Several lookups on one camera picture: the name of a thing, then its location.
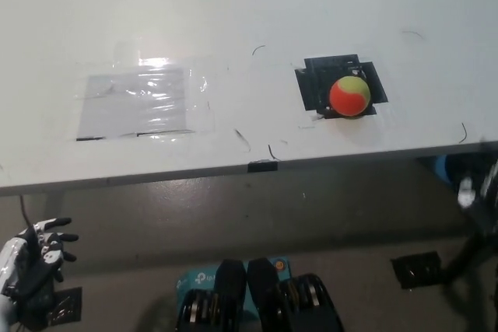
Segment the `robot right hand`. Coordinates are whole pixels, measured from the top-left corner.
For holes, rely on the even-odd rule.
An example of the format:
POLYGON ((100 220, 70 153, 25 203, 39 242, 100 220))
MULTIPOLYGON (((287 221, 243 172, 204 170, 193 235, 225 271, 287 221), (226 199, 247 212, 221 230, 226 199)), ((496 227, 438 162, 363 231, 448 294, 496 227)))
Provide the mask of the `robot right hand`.
POLYGON ((485 235, 497 233, 497 171, 465 177, 459 185, 458 204, 485 235))

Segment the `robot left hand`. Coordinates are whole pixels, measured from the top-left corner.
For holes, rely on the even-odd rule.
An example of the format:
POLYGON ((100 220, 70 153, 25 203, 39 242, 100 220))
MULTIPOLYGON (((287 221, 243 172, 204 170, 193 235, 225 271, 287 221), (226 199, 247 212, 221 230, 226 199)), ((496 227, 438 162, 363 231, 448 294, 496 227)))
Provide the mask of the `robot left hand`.
POLYGON ((70 218, 52 218, 28 225, 1 248, 1 307, 13 308, 27 301, 49 280, 62 280, 64 262, 76 261, 64 244, 79 239, 58 232, 70 218))

